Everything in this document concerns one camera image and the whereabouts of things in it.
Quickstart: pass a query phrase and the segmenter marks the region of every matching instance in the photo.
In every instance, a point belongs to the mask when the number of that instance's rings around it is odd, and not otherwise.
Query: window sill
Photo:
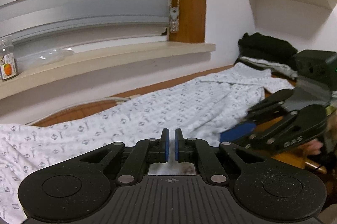
[[[91,71],[138,61],[212,51],[215,51],[215,44],[210,43],[150,42],[81,52],[66,57],[63,61],[26,70],[11,80],[0,82],[0,100],[40,85]]]

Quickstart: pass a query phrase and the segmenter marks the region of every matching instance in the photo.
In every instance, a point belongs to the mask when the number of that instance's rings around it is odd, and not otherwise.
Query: white wall
[[[0,123],[27,123],[70,104],[102,98],[188,74],[232,64],[237,41],[254,33],[255,0],[207,0],[206,42],[212,54],[143,61],[87,73],[0,100]]]
[[[289,41],[299,51],[337,51],[337,7],[330,10],[287,0],[256,0],[258,32]]]

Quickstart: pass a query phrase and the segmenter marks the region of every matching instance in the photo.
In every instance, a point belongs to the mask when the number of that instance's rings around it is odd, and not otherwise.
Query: bottle label
[[[14,54],[9,53],[5,56],[0,56],[0,71],[2,79],[9,79],[16,75],[16,68],[14,62]]]

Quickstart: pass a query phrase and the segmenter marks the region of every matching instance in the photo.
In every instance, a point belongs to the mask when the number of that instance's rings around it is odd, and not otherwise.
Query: orange fruit picture
[[[5,64],[3,66],[6,76],[10,76],[12,74],[12,66],[10,64]]]

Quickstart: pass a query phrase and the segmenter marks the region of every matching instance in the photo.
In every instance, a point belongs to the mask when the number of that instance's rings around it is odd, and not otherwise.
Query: metal rivet
[[[269,140],[267,140],[267,144],[272,144],[273,142],[275,142],[273,138],[270,138]]]
[[[224,175],[212,175],[211,176],[211,181],[215,183],[223,183],[226,180],[227,180],[227,177],[225,177]]]
[[[130,183],[134,181],[134,177],[132,175],[121,175],[120,177],[118,177],[118,181],[120,183]]]

